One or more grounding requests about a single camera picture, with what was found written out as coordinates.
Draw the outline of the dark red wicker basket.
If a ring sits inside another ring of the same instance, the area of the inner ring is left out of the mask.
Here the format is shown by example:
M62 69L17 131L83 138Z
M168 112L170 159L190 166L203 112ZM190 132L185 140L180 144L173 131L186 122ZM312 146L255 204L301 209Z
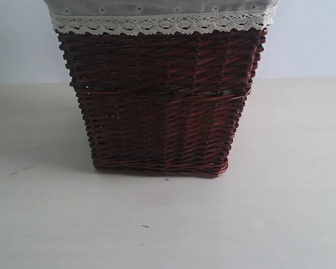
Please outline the dark red wicker basket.
M266 35L59 33L94 167L224 173Z

